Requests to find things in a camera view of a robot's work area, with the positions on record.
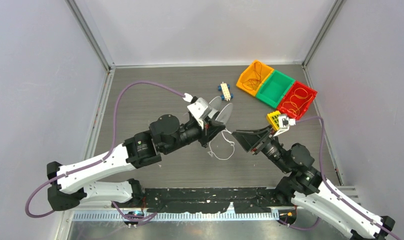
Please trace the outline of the clear plastic cable spool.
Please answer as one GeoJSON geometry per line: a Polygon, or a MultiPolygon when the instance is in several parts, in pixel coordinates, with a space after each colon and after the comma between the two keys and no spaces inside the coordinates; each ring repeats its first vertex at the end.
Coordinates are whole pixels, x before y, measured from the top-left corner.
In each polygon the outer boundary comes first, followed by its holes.
{"type": "Polygon", "coordinates": [[[224,125],[227,124],[229,121],[232,111],[233,111],[233,103],[229,102],[224,107],[221,107],[222,98],[220,96],[214,97],[210,102],[209,105],[212,107],[211,112],[208,116],[217,122],[221,122],[224,125]]]}

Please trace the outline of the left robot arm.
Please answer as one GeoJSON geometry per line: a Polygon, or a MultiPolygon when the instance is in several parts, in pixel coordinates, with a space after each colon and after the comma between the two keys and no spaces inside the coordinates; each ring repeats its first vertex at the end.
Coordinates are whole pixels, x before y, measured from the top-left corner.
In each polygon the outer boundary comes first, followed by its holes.
{"type": "Polygon", "coordinates": [[[180,123],[174,115],[165,114],[152,122],[149,129],[135,134],[116,146],[112,152],[97,155],[81,163],[62,165],[57,161],[47,164],[47,177],[58,179],[47,190],[53,211],[66,211],[81,203],[110,201],[121,207],[140,207],[145,194],[138,180],[102,182],[114,174],[140,169],[162,160],[161,155],[177,151],[198,141],[202,147],[225,130],[229,117],[220,113],[206,118],[202,126],[190,116],[180,123]]]}

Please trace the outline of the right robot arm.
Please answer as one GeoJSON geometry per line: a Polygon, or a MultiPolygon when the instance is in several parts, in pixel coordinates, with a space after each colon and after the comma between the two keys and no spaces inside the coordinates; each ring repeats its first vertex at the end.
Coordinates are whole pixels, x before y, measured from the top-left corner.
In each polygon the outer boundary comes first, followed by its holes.
{"type": "Polygon", "coordinates": [[[393,218],[374,214],[346,196],[313,166],[315,159],[304,145],[285,149],[270,126],[236,130],[232,136],[246,152],[263,154],[285,174],[273,192],[281,205],[302,207],[351,240],[384,240],[392,232],[393,218]]]}

